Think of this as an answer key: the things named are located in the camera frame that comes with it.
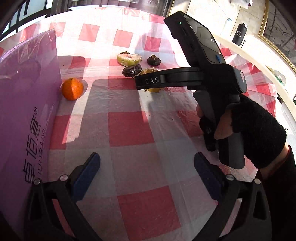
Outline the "right hand in black glove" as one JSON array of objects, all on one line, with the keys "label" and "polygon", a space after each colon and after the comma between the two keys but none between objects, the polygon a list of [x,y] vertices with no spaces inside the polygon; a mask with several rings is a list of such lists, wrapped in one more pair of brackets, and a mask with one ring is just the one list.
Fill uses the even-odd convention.
[{"label": "right hand in black glove", "polygon": [[206,147],[216,149],[218,141],[234,133],[241,133],[244,155],[257,169],[272,166],[276,170],[295,169],[295,158],[291,146],[287,144],[287,132],[284,127],[257,102],[240,95],[239,104],[234,105],[225,114],[213,135],[206,133],[206,117],[197,105],[200,128],[204,133]]}]

